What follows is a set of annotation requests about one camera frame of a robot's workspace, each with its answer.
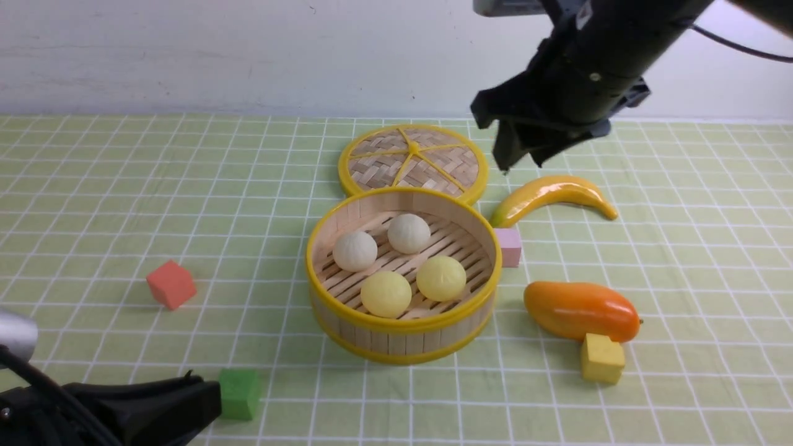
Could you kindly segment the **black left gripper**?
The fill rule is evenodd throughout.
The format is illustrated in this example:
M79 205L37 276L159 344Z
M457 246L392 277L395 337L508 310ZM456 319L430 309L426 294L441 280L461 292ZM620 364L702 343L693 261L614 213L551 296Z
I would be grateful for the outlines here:
M63 386L122 445L187 445L222 413L221 385L191 372L127 386ZM3 445L99 445L71 410L34 387L2 393Z

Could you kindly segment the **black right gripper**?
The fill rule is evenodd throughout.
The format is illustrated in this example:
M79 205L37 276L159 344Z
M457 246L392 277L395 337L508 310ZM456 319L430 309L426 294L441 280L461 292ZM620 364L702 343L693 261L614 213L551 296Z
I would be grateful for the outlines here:
M479 91L471 110L481 128L500 121L493 157L501 172L510 172L527 156L541 167L577 144L577 136L570 133L608 135L615 114L649 95L643 76L651 66L538 63Z

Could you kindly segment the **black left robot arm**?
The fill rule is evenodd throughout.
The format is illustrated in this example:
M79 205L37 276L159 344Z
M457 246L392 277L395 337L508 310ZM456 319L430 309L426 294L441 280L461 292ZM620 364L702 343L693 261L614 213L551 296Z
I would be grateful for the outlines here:
M222 413L221 385L187 372L150 383L61 386L30 360L37 323L1 315L2 368L27 383L1 395L3 445L186 445Z

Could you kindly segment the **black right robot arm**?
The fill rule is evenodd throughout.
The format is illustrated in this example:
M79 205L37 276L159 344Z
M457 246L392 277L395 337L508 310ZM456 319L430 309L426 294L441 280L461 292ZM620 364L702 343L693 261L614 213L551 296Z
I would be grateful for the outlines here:
M546 14L551 34L527 67L470 105L479 129L497 121L492 155L507 173L524 156L543 165L566 149L603 138L611 118L651 94L643 78L688 30L740 53L781 56L731 42L696 25L708 1L495 1L486 17Z

